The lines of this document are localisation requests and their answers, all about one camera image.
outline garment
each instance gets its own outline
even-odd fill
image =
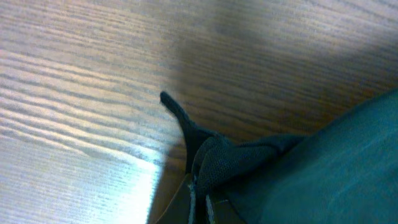
[[[312,136],[237,146],[198,127],[168,94],[160,97],[187,145],[181,223],[398,223],[398,91]]]

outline wooden surface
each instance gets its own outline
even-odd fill
[[[146,223],[185,164],[159,104],[236,142],[398,86],[393,0],[0,1],[1,223]]]

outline brown wood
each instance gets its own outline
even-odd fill
[[[183,177],[159,104],[236,142],[398,85],[398,3],[0,2],[1,223],[145,223]]]

